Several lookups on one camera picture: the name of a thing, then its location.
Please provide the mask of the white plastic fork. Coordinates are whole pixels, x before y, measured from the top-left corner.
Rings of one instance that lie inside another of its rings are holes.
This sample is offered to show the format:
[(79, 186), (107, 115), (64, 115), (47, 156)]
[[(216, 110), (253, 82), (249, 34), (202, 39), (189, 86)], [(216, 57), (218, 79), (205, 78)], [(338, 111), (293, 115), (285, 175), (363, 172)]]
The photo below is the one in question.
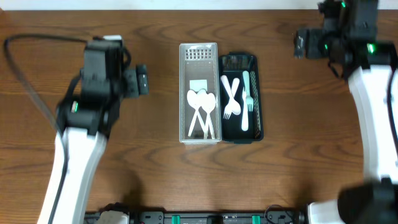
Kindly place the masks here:
[(241, 121), (241, 129), (243, 131), (247, 131), (249, 129), (249, 121), (248, 121), (248, 104), (246, 101), (246, 89), (243, 88), (242, 99), (243, 99), (243, 113), (242, 113), (242, 121)]
[(241, 106), (240, 104), (234, 99), (234, 96), (238, 90), (239, 86), (239, 79), (235, 78), (232, 82), (232, 85), (229, 84), (228, 77), (226, 75), (221, 76), (221, 82), (229, 96), (228, 104), (224, 108), (223, 118), (230, 119), (231, 115), (240, 115), (241, 113)]
[(249, 82), (249, 72), (243, 71), (243, 81), (244, 81), (244, 88), (246, 92), (246, 104), (248, 107), (248, 111), (253, 111), (254, 109), (254, 100), (250, 94), (250, 82)]

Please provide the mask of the black plastic basket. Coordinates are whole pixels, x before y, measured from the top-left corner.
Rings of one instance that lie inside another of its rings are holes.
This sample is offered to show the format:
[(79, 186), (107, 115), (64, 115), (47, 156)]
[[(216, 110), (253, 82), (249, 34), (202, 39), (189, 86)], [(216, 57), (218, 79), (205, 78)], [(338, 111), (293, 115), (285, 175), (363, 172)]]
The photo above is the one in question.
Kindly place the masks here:
[[(264, 128), (262, 122), (261, 92), (256, 56), (247, 52), (231, 52), (228, 55), (220, 56), (218, 61), (222, 140), (233, 142), (235, 144), (250, 144), (255, 141), (261, 141), (264, 137)], [(241, 129), (243, 113), (242, 92), (244, 88), (243, 71), (249, 72), (250, 94), (254, 100), (253, 111), (248, 111), (249, 129), (247, 131), (243, 131)], [(229, 96), (221, 82), (222, 75), (226, 75), (228, 77), (230, 85), (232, 85), (235, 78), (238, 78), (240, 81), (234, 99), (240, 104), (241, 113), (240, 115), (232, 114), (230, 119), (223, 118), (224, 108), (228, 104)]]

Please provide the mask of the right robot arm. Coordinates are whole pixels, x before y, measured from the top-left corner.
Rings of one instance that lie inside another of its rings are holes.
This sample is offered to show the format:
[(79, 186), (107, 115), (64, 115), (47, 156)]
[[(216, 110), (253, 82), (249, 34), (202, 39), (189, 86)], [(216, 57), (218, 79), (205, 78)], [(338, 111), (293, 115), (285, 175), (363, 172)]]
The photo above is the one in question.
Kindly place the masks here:
[(318, 4), (321, 28), (296, 32), (294, 56), (325, 58), (342, 70), (358, 112), (363, 177), (338, 197), (312, 202), (297, 223), (397, 222), (397, 49), (377, 39), (377, 1), (326, 0)]

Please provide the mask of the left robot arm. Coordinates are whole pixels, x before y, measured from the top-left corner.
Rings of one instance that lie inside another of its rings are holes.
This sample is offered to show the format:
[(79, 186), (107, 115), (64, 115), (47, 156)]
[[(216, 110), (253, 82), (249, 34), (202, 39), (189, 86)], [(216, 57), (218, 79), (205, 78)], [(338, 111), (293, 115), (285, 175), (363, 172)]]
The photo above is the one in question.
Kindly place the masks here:
[(55, 156), (39, 223), (83, 223), (93, 177), (121, 102), (149, 93), (147, 67), (130, 67), (120, 35), (95, 37), (57, 107)]

